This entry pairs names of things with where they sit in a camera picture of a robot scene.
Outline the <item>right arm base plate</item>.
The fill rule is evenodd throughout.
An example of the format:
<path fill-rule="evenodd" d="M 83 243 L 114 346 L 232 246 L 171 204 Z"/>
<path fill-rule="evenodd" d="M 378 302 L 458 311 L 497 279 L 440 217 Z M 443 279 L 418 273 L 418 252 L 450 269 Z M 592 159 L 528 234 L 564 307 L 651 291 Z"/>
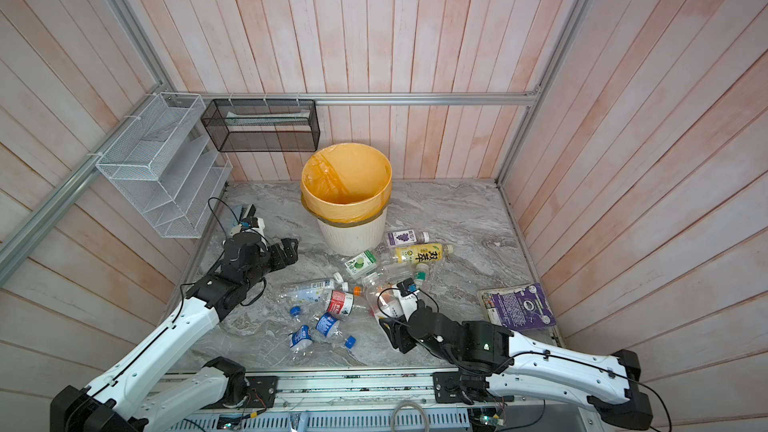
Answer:
<path fill-rule="evenodd" d="M 460 371 L 435 372 L 432 374 L 434 398 L 438 404 L 480 402 L 514 402 L 514 396 L 492 393 L 484 377 L 466 375 Z"/>

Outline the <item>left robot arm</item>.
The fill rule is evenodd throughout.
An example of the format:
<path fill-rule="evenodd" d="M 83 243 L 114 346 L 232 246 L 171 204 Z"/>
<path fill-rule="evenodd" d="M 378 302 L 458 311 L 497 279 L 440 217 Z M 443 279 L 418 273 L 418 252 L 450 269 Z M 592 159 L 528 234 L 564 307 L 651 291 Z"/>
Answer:
<path fill-rule="evenodd" d="M 139 345 L 86 386 L 67 386 L 54 397 L 51 430 L 164 431 L 211 404 L 246 405 L 245 368 L 224 357 L 156 396 L 150 392 L 202 336 L 247 305 L 252 287 L 295 264 L 298 248 L 294 238 L 269 243 L 255 229 L 227 238 L 214 265 L 188 284 L 175 310 Z"/>

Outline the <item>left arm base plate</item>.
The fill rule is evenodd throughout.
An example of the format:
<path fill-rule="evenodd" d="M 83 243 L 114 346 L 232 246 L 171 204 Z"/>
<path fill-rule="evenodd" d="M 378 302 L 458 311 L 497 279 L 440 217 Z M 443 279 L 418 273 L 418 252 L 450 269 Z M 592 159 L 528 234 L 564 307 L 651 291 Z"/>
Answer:
<path fill-rule="evenodd" d="M 274 406 L 278 377 L 237 375 L 229 379 L 222 404 L 228 408 L 270 409 Z"/>

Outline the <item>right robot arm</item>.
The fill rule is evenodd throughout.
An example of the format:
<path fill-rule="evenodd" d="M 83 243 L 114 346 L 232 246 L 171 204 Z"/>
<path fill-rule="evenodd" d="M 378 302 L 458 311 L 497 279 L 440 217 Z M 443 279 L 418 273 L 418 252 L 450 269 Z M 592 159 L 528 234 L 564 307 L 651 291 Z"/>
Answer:
<path fill-rule="evenodd" d="M 375 316 L 394 349 L 407 353 L 421 346 L 455 366 L 433 376 L 439 403 L 529 396 L 594 411 L 618 428 L 651 427 L 652 405 L 640 389 L 641 366 L 632 351 L 590 355 L 542 344 L 490 322 L 456 322 L 423 301 L 402 315 L 386 307 Z"/>

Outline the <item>crushed blue label bottle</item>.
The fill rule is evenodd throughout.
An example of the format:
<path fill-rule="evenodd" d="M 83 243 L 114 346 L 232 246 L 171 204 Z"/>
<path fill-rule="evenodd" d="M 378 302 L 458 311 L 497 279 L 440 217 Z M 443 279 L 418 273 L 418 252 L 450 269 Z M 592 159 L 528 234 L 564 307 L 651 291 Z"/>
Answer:
<path fill-rule="evenodd" d="M 357 339 L 347 335 L 341 328 L 341 320 L 329 312 L 321 315 L 314 328 L 315 338 L 335 346 L 351 350 L 355 347 Z"/>

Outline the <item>red label clear bottle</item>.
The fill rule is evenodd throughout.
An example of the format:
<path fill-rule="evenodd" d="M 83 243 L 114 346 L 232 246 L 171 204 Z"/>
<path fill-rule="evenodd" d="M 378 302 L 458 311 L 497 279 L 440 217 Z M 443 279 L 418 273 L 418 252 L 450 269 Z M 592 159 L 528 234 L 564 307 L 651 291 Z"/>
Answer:
<path fill-rule="evenodd" d="M 326 312 L 336 318 L 348 317 L 354 310 L 356 296 L 343 290 L 332 290 L 326 300 Z"/>

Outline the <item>large white yellow-logo bottle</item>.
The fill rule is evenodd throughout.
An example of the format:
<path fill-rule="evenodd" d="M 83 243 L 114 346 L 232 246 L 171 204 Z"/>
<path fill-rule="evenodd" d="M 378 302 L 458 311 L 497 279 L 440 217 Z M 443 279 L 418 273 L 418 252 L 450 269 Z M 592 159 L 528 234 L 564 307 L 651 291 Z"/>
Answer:
<path fill-rule="evenodd" d="M 365 298 L 377 319 L 404 319 L 400 297 L 400 291 L 395 286 L 371 286 L 365 290 Z"/>

